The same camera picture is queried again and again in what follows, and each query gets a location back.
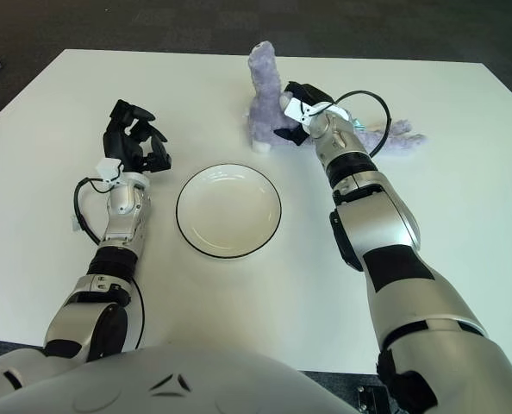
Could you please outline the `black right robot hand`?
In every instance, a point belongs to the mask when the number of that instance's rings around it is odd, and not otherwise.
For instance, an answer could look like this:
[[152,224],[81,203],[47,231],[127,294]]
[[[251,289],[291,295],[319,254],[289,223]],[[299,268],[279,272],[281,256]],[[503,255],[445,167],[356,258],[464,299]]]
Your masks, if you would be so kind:
[[310,84],[300,84],[290,81],[285,89],[281,92],[279,98],[279,108],[281,115],[281,123],[273,128],[273,133],[278,137],[301,146],[309,134],[303,129],[303,125],[296,119],[288,117],[284,112],[292,98],[301,101],[302,105],[315,106],[323,102],[332,102],[333,98],[324,91]]

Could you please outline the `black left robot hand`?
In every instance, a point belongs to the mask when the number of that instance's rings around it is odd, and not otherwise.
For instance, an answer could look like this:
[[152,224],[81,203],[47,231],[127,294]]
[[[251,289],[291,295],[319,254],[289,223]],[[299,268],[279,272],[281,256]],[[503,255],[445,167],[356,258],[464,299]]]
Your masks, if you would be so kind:
[[172,168],[165,136],[151,122],[149,111],[119,99],[109,115],[103,134],[106,158],[118,159],[125,173],[157,173]]

